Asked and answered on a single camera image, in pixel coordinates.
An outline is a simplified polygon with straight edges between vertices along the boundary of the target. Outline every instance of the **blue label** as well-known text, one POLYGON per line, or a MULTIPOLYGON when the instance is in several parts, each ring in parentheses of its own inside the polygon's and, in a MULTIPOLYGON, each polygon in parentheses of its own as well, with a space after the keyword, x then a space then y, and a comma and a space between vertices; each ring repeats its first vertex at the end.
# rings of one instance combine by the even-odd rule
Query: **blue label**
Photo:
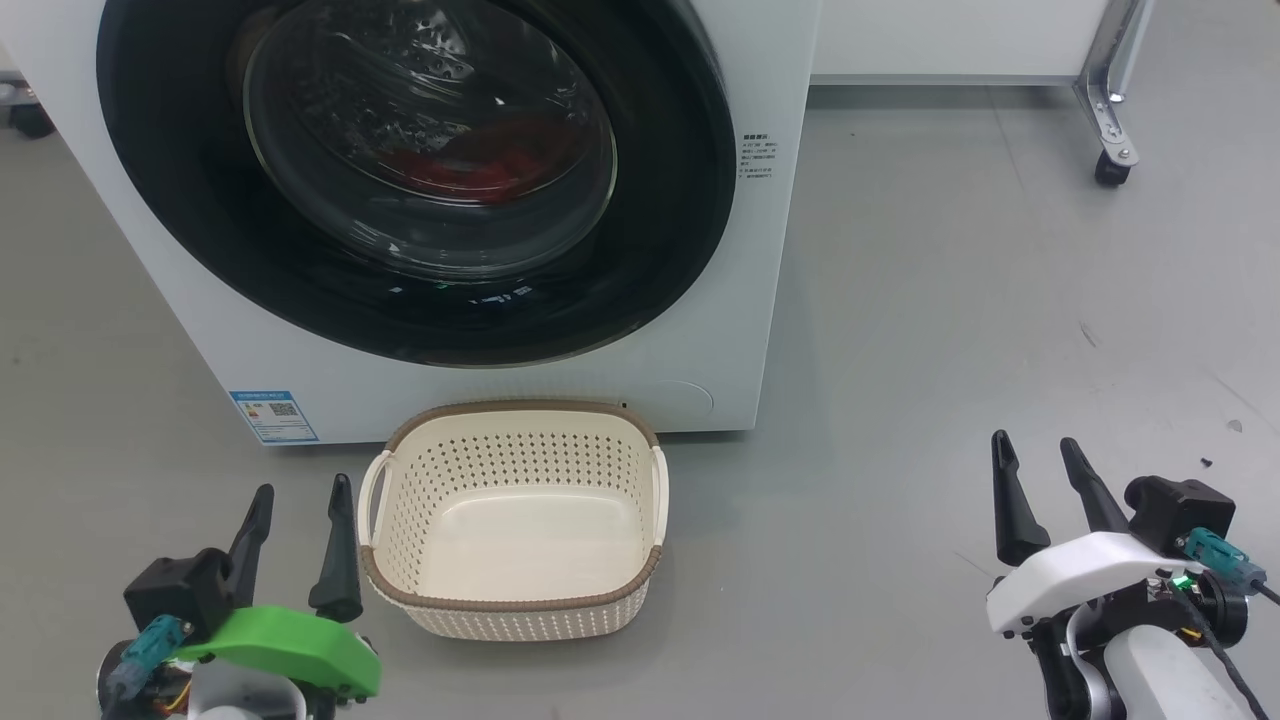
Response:
POLYGON ((292 392, 233 392, 248 427, 264 445, 320 442, 292 392))

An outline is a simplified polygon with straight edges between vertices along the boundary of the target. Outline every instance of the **white washing machine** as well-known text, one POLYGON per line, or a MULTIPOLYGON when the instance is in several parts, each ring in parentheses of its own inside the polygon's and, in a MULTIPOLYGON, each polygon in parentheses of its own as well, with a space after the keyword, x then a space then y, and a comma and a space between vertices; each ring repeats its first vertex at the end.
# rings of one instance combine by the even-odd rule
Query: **white washing machine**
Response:
POLYGON ((819 0, 0 0, 264 443, 755 424, 819 0))

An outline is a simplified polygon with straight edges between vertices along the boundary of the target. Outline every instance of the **brown basket rim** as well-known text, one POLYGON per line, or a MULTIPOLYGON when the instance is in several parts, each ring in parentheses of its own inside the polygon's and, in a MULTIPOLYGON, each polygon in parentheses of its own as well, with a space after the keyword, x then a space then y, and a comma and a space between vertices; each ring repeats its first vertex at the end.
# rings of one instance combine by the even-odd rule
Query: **brown basket rim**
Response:
POLYGON ((591 596, 582 597, 567 597, 562 600, 517 600, 517 601, 488 601, 488 600, 448 600, 443 597, 425 597, 421 594, 415 594, 411 592, 404 592, 396 585, 390 584, 385 577, 383 577, 381 570, 378 569, 378 562, 374 560, 374 548, 361 546, 360 559, 365 564, 365 574, 369 577, 369 582, 378 588, 384 596, 390 598, 393 602, 403 605, 404 607, 425 607, 429 610, 461 610, 466 612, 554 612, 562 610, 585 610, 589 607, 600 607, 604 605, 613 605, 621 600, 626 600, 627 596, 634 594, 653 575, 654 569, 658 568, 658 561, 662 559, 662 546, 655 544, 649 551, 649 559, 645 560, 644 568, 631 579, 630 583, 622 585, 621 588, 591 596))
POLYGON ((407 438, 410 433, 431 420, 451 418, 453 415, 477 415, 481 413, 511 411, 518 413, 521 410, 554 410, 562 413, 596 413, 600 415, 613 415, 614 418, 622 418, 635 425, 635 428, 644 436, 645 442, 649 443, 649 447, 658 446, 658 436, 653 432, 653 428, 644 421, 644 418, 626 407, 618 407, 617 405, 588 402, 581 400, 494 400, 486 402, 445 405, 443 407, 428 410, 426 413, 420 413, 396 429, 392 434, 392 439, 387 441, 385 450, 396 452, 396 448, 399 447, 399 443, 404 442, 404 438, 407 438))
MULTIPOLYGON (((521 410, 557 410, 567 413, 598 413, 603 415, 613 415, 631 423, 641 434, 645 437, 645 442, 649 447, 658 447, 658 436, 653 432, 648 423, 644 421, 640 415, 626 409, 618 407, 617 405, 608 405, 604 402, 586 402, 577 400, 499 400, 488 402, 465 402, 460 405, 445 405, 443 407, 435 407, 421 413, 415 418, 410 419, 407 423, 401 425, 392 438, 387 441, 385 450, 394 454, 404 438, 417 428, 430 423, 431 420, 438 420, 440 418, 449 418, 453 415, 470 415, 479 413, 509 413, 521 410)), ((387 580, 383 571, 378 568, 378 560, 374 557, 372 546, 360 547, 360 559, 365 566, 365 574, 369 577, 369 582, 378 588, 384 596, 392 601, 403 605, 406 607, 425 607, 430 610, 460 610, 467 612, 553 612, 562 610, 585 610, 588 607, 599 607, 604 605, 612 605, 627 596, 639 591, 649 578, 653 575, 654 569, 658 566, 658 560, 662 559, 662 546, 655 544, 649 551, 649 559, 645 560, 644 566, 631 579, 630 583, 622 585, 621 588, 593 596, 584 597, 570 597, 561 600, 529 600, 529 601, 483 601, 483 600, 448 600, 442 597, 425 597, 416 593, 404 592, 390 582, 387 580)))

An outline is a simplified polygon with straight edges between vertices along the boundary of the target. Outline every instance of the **washing machine door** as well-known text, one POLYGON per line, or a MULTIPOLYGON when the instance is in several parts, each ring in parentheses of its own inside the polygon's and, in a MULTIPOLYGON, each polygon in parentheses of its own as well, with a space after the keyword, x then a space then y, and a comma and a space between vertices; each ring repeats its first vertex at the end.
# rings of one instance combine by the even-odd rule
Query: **washing machine door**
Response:
POLYGON ((362 351, 584 352, 667 310, 736 143, 684 0, 108 0, 138 192, 210 272, 362 351))

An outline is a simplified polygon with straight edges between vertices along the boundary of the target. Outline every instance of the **caster wheel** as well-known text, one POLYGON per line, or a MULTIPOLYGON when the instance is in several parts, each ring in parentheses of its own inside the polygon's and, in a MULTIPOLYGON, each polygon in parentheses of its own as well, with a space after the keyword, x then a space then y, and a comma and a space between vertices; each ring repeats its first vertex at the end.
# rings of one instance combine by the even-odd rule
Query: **caster wheel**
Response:
POLYGON ((31 140, 47 137, 54 132, 54 123, 40 105, 18 105, 9 110, 9 127, 31 140))
POLYGON ((1106 150, 1098 156, 1098 165, 1093 169, 1093 179, 1098 181, 1098 184, 1103 187, 1120 187, 1124 181, 1129 179, 1129 170, 1132 167, 1116 165, 1107 156, 1106 150))

